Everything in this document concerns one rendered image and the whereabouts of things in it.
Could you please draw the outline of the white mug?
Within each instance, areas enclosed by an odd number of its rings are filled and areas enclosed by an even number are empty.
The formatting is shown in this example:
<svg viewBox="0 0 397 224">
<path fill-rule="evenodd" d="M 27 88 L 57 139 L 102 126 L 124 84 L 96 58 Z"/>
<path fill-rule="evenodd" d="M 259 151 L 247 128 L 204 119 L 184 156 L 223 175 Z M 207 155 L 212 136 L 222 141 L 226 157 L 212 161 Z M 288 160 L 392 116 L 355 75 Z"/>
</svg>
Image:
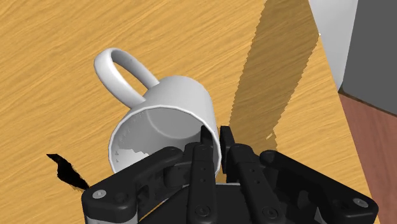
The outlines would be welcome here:
<svg viewBox="0 0 397 224">
<path fill-rule="evenodd" d="M 94 59 L 102 84 L 129 108 L 111 134 L 108 158 L 114 173 L 166 146 L 184 149 L 200 140 L 205 127 L 211 134 L 214 171 L 219 172 L 221 150 L 214 108 L 202 84 L 186 76 L 160 80 L 135 57 L 108 48 Z"/>
</svg>

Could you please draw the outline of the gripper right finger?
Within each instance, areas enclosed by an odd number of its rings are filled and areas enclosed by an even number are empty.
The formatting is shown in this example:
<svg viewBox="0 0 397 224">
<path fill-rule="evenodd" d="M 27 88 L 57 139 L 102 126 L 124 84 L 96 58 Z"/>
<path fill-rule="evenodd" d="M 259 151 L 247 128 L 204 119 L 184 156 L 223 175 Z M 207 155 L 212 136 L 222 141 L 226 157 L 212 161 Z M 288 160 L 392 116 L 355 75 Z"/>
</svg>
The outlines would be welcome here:
<svg viewBox="0 0 397 224">
<path fill-rule="evenodd" d="M 366 195 L 278 151 L 256 155 L 228 126 L 219 141 L 226 180 L 240 183 L 254 224 L 374 224 L 379 207 Z"/>
</svg>

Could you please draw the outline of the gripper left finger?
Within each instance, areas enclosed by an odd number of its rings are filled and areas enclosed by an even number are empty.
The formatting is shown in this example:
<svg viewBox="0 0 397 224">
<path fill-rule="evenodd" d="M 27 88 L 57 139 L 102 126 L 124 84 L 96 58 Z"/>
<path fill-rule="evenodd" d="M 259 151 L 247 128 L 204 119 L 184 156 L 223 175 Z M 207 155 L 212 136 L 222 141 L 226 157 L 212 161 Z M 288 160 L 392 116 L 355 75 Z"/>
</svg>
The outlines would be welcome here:
<svg viewBox="0 0 397 224">
<path fill-rule="evenodd" d="M 212 154 L 200 141 L 168 146 L 98 182 L 81 196 L 85 224 L 216 224 Z"/>
</svg>

